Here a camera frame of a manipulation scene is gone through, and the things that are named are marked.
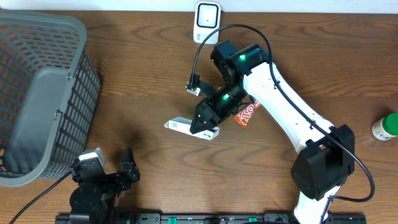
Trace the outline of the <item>white green medicine box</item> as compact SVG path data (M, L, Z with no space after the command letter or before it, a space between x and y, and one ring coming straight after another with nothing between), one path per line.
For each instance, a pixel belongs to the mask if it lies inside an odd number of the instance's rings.
M208 141L212 141L214 138L216 138L219 135L220 129L218 127L215 127L211 130L204 130L199 133L192 134L190 132L191 124L192 120L178 116L174 119L167 121L164 124L164 127L167 129L171 129L180 133L187 134L189 136L193 136Z

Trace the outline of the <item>green lid jar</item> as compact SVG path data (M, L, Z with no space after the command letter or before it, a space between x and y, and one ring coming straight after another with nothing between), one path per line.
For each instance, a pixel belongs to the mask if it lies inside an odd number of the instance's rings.
M397 113L389 114L376 121L371 131L375 138L381 141L387 141L397 137Z

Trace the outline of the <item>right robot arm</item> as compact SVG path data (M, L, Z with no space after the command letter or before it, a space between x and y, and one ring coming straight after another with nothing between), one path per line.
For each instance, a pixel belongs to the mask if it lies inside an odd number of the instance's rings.
M293 216L298 223L324 223L332 198L354 171L354 134L335 127L289 86L270 60L252 44L237 50L228 40L216 45L211 60L224 85L216 90L193 75L187 91L205 99L195 108L190 132L210 130L235 114L246 96L263 106L282 128L298 156L290 174L300 191Z

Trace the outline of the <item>orange chocolate bar wrapper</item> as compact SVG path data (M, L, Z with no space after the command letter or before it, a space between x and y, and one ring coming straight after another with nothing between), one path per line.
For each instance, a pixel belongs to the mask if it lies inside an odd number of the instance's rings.
M254 110L261 106L260 101L257 99L254 100L253 103L249 103L243 110L241 110L237 115L234 115L234 120L243 128L246 128L248 125L248 121L254 114Z

